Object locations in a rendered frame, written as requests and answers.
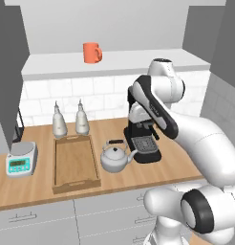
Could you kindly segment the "white wall cabinet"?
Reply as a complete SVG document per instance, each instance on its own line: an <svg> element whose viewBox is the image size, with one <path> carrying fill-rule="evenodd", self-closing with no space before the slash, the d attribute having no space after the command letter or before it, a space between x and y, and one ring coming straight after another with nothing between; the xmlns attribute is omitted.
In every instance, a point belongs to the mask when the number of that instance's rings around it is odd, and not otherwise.
<svg viewBox="0 0 235 245"><path fill-rule="evenodd" d="M207 70L183 39L191 6L226 0L5 0L22 12L30 56L25 80L144 74L153 58L178 71ZM83 44L96 42L102 60L85 63Z"/></svg>

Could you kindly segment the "white kitchen scale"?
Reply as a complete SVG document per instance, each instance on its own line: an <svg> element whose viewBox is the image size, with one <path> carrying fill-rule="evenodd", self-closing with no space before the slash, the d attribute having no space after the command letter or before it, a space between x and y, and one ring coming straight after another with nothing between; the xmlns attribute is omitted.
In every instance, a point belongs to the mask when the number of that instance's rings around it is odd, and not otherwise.
<svg viewBox="0 0 235 245"><path fill-rule="evenodd" d="M10 178L33 175L37 162L36 142L13 143L6 158L6 173Z"/></svg>

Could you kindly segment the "orange mug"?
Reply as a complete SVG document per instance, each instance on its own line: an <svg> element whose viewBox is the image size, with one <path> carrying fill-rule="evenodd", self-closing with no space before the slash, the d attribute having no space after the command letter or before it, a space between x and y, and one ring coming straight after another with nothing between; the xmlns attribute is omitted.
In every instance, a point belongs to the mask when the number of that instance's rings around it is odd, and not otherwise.
<svg viewBox="0 0 235 245"><path fill-rule="evenodd" d="M98 63L102 60L102 50L96 42L83 44L83 57L85 63Z"/></svg>

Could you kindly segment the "grey drawer front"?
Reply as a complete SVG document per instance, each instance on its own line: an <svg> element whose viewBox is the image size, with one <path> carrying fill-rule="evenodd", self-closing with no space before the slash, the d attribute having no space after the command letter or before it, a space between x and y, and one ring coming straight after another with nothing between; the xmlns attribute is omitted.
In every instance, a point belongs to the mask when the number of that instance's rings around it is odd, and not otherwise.
<svg viewBox="0 0 235 245"><path fill-rule="evenodd" d="M152 226L142 226L102 234L89 234L80 238L80 245L133 245L133 239L149 235Z"/></svg>
<svg viewBox="0 0 235 245"><path fill-rule="evenodd" d="M137 197L145 192L146 189L133 189L75 199L75 212L80 216L139 206L143 201L137 201Z"/></svg>
<svg viewBox="0 0 235 245"><path fill-rule="evenodd" d="M16 214L28 215L37 214L32 220L9 223L9 218L15 217ZM46 223L47 221L56 221L69 218L75 215L74 202L72 200L55 202L51 204L43 204L30 206L25 208L6 210L0 212L0 230L10 229L14 227L34 225Z"/></svg>
<svg viewBox="0 0 235 245"><path fill-rule="evenodd" d="M119 231L139 225L150 225L153 222L135 224L137 218L155 216L149 214L142 206L122 208L115 211L99 212L77 216L77 225L80 236L89 234L102 234L111 231Z"/></svg>

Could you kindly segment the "white pump bottle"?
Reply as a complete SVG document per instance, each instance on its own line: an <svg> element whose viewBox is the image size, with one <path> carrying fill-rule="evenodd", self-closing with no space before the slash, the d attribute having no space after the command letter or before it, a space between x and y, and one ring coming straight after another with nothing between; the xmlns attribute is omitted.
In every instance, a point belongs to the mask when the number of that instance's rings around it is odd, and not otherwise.
<svg viewBox="0 0 235 245"><path fill-rule="evenodd" d="M87 120L87 115L83 109L83 104L80 101L78 103L78 111L76 112L76 117L75 117L75 132L81 135L88 135L89 130L90 127Z"/></svg>
<svg viewBox="0 0 235 245"><path fill-rule="evenodd" d="M54 114L53 114L53 134L56 138L62 138L68 133L67 125L59 110L59 106L56 103L54 105Z"/></svg>

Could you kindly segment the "wooden tray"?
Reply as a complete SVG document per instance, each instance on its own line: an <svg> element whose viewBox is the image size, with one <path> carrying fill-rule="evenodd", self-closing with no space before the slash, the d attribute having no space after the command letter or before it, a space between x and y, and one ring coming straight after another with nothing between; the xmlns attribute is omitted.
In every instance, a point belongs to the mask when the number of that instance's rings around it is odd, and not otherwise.
<svg viewBox="0 0 235 245"><path fill-rule="evenodd" d="M53 140L53 193L101 186L93 141L90 135Z"/></svg>

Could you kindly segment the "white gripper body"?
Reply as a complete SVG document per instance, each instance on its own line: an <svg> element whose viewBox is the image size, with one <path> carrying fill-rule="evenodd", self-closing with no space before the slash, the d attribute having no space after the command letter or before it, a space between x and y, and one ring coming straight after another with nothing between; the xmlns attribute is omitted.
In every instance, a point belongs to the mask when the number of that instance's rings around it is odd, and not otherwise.
<svg viewBox="0 0 235 245"><path fill-rule="evenodd" d="M138 103L134 103L129 111L129 120L132 123L141 123L150 120L151 117Z"/></svg>

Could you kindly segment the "dark grey cabinet door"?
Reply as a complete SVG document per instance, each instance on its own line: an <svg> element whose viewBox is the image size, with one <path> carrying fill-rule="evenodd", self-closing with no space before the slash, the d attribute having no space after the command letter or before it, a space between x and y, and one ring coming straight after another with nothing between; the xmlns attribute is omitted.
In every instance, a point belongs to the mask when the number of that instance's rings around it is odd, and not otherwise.
<svg viewBox="0 0 235 245"><path fill-rule="evenodd" d="M235 0L224 6L191 6L182 47L211 64L210 71L232 83L235 79Z"/></svg>
<svg viewBox="0 0 235 245"><path fill-rule="evenodd" d="M0 0L0 154L9 153L21 98L22 69L30 55L22 12Z"/></svg>

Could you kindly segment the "black coffee machine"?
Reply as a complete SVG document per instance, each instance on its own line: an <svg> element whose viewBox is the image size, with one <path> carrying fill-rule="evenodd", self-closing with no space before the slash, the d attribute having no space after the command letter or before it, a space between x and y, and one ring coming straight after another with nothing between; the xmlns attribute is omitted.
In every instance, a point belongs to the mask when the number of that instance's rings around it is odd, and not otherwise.
<svg viewBox="0 0 235 245"><path fill-rule="evenodd" d="M133 88L128 88L127 100L129 102L129 111L135 101L133 96ZM127 144L131 151L137 150L138 153L134 159L140 164L149 164L158 162L161 159L159 147L156 140L159 139L158 134L153 128L152 119L144 122L132 123L129 120L128 112L128 125L124 128L123 133Z"/></svg>

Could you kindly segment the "black countertop object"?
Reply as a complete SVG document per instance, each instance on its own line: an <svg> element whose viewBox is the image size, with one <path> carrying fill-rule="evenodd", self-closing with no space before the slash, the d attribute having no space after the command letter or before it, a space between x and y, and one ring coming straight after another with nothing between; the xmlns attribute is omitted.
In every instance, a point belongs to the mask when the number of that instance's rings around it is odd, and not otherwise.
<svg viewBox="0 0 235 245"><path fill-rule="evenodd" d="M20 122L17 122L15 124L14 134L13 134L13 138L12 138L12 141L14 143L18 143L21 141L23 133L24 133L24 128L25 128L20 111L17 112L17 116L19 117Z"/></svg>

